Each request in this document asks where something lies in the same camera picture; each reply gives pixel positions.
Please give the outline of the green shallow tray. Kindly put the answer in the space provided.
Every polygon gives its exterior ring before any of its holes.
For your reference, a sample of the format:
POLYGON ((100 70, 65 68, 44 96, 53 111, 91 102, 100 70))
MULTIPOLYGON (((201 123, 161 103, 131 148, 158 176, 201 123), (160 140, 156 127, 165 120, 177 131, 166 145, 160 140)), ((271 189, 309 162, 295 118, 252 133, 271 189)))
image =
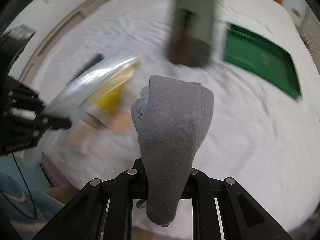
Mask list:
POLYGON ((257 33, 231 24, 223 59, 268 81, 293 99, 302 96, 291 55, 257 33))

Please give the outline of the tissue pack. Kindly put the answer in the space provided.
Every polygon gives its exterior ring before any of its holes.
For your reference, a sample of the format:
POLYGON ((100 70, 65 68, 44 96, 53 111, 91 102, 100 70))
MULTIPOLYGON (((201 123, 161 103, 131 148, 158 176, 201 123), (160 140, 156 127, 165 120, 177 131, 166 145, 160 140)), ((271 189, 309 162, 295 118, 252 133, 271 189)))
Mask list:
POLYGON ((114 87, 124 83, 129 76, 123 80, 119 76, 132 73, 138 62, 138 58, 127 51, 103 59, 61 90, 41 115, 61 119, 69 117, 84 102, 96 102, 114 87))

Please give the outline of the dark glass jar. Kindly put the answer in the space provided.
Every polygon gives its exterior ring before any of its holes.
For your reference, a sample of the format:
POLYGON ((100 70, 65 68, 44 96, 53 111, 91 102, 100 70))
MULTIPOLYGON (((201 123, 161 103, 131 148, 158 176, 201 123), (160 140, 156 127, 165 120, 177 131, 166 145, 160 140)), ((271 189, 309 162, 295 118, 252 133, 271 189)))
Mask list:
POLYGON ((175 0, 168 59, 173 64, 204 67, 212 52, 215 0, 175 0))

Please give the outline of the yellow cleaning cloth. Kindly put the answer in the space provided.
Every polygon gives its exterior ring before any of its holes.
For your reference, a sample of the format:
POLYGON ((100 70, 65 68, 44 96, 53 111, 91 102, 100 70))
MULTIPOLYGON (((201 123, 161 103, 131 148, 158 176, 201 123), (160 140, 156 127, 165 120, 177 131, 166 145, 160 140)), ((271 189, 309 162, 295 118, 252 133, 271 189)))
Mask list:
POLYGON ((127 82, 124 82, 106 93, 95 103, 95 106, 101 108, 110 115, 116 115, 121 106, 123 92, 126 84, 127 82))

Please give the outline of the grey fleece cloth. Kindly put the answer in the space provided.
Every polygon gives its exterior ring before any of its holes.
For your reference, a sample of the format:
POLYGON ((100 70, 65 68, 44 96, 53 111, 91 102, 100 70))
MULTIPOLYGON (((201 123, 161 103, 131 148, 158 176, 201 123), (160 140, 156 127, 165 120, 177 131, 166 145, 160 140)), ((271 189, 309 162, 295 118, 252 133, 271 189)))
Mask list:
POLYGON ((196 152, 210 128, 214 94, 200 83, 152 75, 131 106, 148 179, 146 215, 166 226, 175 219, 196 152))

